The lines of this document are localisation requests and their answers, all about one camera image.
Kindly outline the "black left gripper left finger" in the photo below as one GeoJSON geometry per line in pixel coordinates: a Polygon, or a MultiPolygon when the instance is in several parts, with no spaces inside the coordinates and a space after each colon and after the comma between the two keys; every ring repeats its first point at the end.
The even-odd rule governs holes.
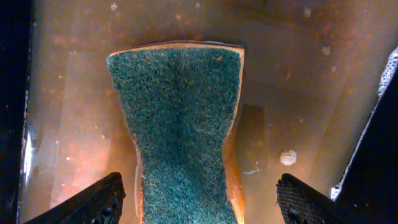
{"type": "Polygon", "coordinates": [[[112,172],[25,224],[118,224],[125,197],[121,174],[112,172]]]}

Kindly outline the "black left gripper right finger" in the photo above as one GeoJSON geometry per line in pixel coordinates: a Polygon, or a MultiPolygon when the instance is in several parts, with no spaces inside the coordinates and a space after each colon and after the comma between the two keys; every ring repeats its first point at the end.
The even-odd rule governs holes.
{"type": "Polygon", "coordinates": [[[276,184],[277,204],[286,223],[338,224],[343,220],[334,202],[291,174],[276,184]]]}

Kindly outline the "green orange sponge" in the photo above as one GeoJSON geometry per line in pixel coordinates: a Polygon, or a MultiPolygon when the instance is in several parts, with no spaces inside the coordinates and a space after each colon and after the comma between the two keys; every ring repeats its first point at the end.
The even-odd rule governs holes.
{"type": "Polygon", "coordinates": [[[204,41],[110,54],[112,86],[137,154],[140,223],[243,223],[234,155],[244,48],[204,41]]]}

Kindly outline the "black rectangular water tray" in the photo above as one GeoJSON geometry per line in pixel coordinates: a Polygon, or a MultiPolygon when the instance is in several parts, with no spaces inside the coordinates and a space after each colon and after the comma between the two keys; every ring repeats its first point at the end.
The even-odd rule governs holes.
{"type": "Polygon", "coordinates": [[[110,172],[136,223],[136,152],[106,57],[139,45],[212,40],[245,48],[235,138],[246,223],[282,223],[291,173],[328,195],[341,180],[397,47],[396,1],[36,1],[19,221],[110,172]]]}

